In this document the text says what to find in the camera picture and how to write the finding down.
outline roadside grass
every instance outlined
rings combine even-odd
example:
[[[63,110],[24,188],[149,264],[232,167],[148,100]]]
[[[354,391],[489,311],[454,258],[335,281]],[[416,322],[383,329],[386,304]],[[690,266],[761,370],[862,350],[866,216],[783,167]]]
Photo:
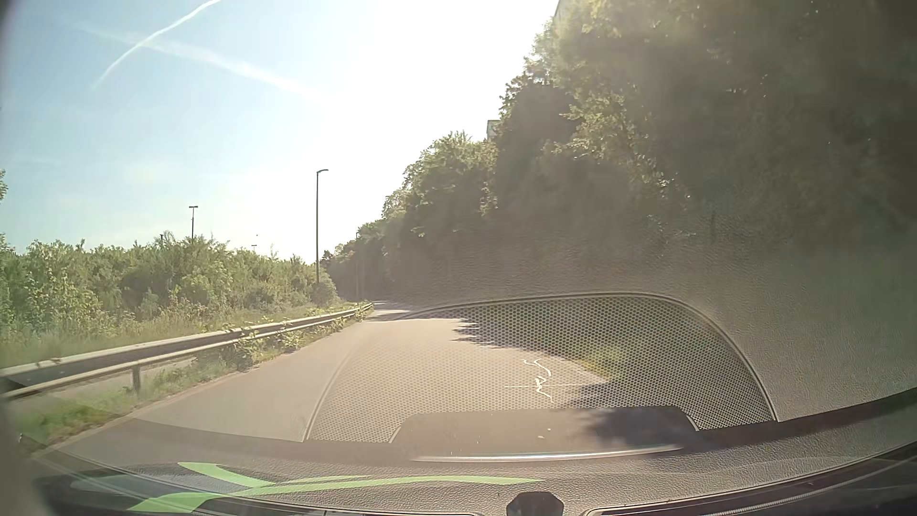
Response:
[[[126,388],[108,390],[44,404],[40,409],[18,410],[16,426],[23,435],[24,451],[33,452],[59,443],[81,432],[101,426],[150,403],[181,393],[239,370],[246,370],[284,353],[292,353],[331,333],[341,331],[360,317],[334,322],[314,329],[290,331],[268,338],[247,338],[237,345],[196,356],[190,365],[167,369],[141,384],[140,392]],[[28,398],[20,403],[28,403]]]
[[[56,330],[42,333],[9,331],[0,335],[0,367],[34,363],[39,360],[89,353],[141,342],[183,337],[226,328],[254,326],[265,322],[300,319],[355,308],[356,303],[341,302],[328,307],[287,307],[272,311],[234,310],[205,315],[193,310],[164,310],[151,320],[122,320],[107,331]]]

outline green vegetation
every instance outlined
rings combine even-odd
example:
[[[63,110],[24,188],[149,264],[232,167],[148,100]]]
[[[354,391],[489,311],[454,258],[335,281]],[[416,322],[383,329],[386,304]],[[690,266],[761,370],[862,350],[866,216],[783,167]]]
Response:
[[[168,232],[129,249],[35,241],[19,253],[0,233],[0,365],[351,307],[298,256]]]
[[[90,390],[72,399],[54,399],[50,403],[42,403],[41,396],[27,398],[17,408],[16,424],[33,446],[54,444],[154,401],[233,371],[266,362],[283,353],[292,353],[326,335],[343,330],[367,314],[368,312],[364,312],[346,320],[338,319],[327,325],[303,331],[289,331],[274,337],[259,338],[255,335],[236,346],[200,353],[194,357],[190,365],[166,368],[153,378],[144,379],[139,393],[125,388],[103,392]],[[36,401],[36,408],[31,409],[28,404]]]
[[[356,277],[364,297],[434,302],[590,289],[614,261],[792,270],[781,253],[913,240],[913,3],[563,7],[496,137],[435,141],[326,259],[342,296]]]

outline lamp post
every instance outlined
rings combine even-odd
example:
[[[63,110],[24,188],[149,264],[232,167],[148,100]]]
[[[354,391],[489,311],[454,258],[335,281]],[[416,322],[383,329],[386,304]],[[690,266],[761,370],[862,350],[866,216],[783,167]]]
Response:
[[[353,258],[355,260],[355,263],[353,264],[354,265],[353,268],[354,268],[354,271],[356,271],[355,284],[357,286],[357,295],[356,295],[355,300],[359,303],[359,247],[357,245],[358,243],[359,243],[359,230],[357,230],[357,236],[353,240],[353,251],[354,251]]]
[[[194,240],[194,211],[199,207],[197,205],[189,206],[191,209],[191,240]]]
[[[318,288],[318,175],[327,172],[328,169],[315,171],[315,288]]]

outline metal guardrail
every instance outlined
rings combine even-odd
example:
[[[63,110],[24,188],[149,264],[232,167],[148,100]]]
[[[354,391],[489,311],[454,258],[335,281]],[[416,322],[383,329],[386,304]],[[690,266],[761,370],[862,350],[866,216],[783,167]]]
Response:
[[[98,352],[82,353],[53,360],[42,360],[34,364],[16,365],[0,369],[0,378],[15,387],[0,394],[2,399],[18,399],[40,392],[67,387],[101,376],[120,373],[128,369],[133,373],[133,389],[140,391],[140,368],[160,362],[168,362],[184,356],[197,354],[235,344],[244,338],[264,338],[287,331],[305,330],[337,319],[346,319],[370,308],[372,303],[350,310],[282,322],[269,322],[249,328],[231,331],[211,331],[187,337],[164,341],[143,342]]]

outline blue sky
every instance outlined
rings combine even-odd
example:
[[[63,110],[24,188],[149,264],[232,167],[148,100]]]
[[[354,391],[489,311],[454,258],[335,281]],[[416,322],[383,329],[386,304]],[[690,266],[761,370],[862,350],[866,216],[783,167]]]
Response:
[[[315,253],[379,216],[451,130],[483,138],[557,0],[24,0],[3,31],[0,232],[128,246],[163,230]]]

